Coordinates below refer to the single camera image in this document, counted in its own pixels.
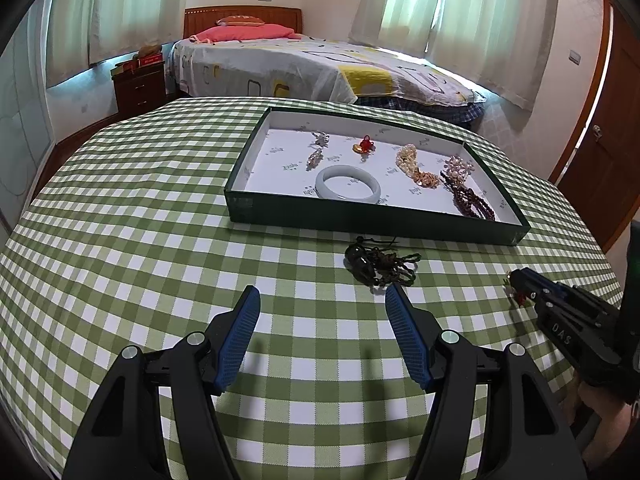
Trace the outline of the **right hand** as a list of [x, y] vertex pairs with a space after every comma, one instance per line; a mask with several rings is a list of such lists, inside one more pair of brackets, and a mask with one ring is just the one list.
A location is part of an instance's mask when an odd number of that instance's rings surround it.
[[586, 467], [595, 470], [620, 447], [638, 418], [630, 404], [612, 396], [608, 390], [590, 386], [575, 374], [561, 404], [570, 425], [574, 422], [576, 411], [581, 405], [593, 410], [600, 418], [596, 432], [582, 451]]

